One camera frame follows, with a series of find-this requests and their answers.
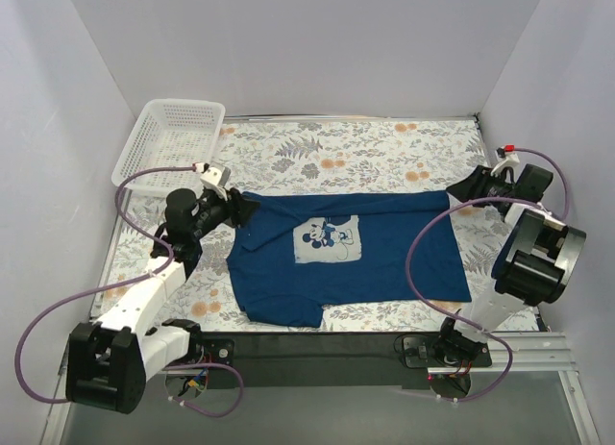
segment white enclosure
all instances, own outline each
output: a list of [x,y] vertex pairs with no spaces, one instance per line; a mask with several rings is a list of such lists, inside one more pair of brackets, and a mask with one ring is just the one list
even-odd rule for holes
[[[168,97],[227,115],[480,112],[489,146],[551,155],[588,241],[543,311],[612,441],[614,25],[615,0],[0,0],[0,444],[39,441],[48,407],[19,389],[15,342],[42,309],[97,283],[113,166],[143,106]],[[33,334],[24,364],[37,391],[53,394],[87,307]]]
[[424,117],[480,111],[538,0],[73,2],[135,114]]

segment white basket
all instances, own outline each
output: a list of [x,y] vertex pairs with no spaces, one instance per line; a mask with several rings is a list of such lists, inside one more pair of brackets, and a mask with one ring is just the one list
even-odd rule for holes
[[[148,102],[113,169],[112,182],[118,186],[143,169],[210,162],[224,112],[224,106],[216,102],[183,99]],[[200,186],[195,173],[160,172],[141,176],[127,188],[143,195],[165,197],[180,187],[192,188],[200,194]]]

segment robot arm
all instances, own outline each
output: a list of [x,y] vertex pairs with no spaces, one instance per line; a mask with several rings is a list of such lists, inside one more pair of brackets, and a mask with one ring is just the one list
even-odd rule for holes
[[[107,313],[93,323],[81,323],[68,339],[66,398],[73,402],[130,413],[145,384],[175,360],[198,362],[201,329],[188,320],[167,320],[159,329],[152,322],[164,303],[190,277],[202,254],[201,238],[222,223],[243,227],[259,203],[244,199],[224,185],[230,170],[195,164],[201,173],[203,195],[190,189],[172,191],[166,198],[165,222],[156,237],[170,244],[174,260],[158,275],[135,284]],[[146,271],[168,260],[167,250],[155,242]]]
[[[500,162],[493,169],[479,166],[464,181],[448,187],[461,202],[502,196],[539,203],[553,174],[528,164],[517,182],[507,182],[504,169],[519,159],[512,146],[498,149]],[[510,315],[526,307],[551,304],[567,286],[585,242],[583,231],[566,225],[545,210],[521,204],[493,205],[512,232],[496,259],[493,287],[463,308],[462,317],[495,331]],[[484,332],[453,318],[446,318],[434,344],[439,359],[472,361],[486,349]]]

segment floral tablecloth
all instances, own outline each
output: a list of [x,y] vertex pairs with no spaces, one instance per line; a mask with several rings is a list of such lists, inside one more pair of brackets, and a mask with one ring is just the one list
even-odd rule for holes
[[[233,171],[229,186],[263,195],[439,190],[486,164],[472,120],[226,123],[214,159]],[[161,198],[132,194],[128,204],[130,216],[151,232],[163,210]],[[508,228],[493,209],[464,209],[452,222],[476,298],[492,285],[490,268]],[[234,230],[226,226],[204,238],[201,262],[156,324],[175,317],[194,320],[204,331],[392,332],[434,331],[442,322],[440,314],[416,301],[325,307],[318,330],[250,322],[237,306],[226,265],[233,242]],[[108,282],[115,282],[142,273],[151,245],[124,225],[111,248]],[[119,288],[98,296],[92,316],[110,309],[125,292]],[[459,306],[440,304],[449,310]],[[532,309],[510,317],[501,330],[537,330]]]

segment graphic print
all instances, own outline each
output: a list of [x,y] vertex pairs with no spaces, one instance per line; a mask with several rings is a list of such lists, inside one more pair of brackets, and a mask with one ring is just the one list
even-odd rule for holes
[[312,217],[293,231],[295,262],[360,260],[358,216]]

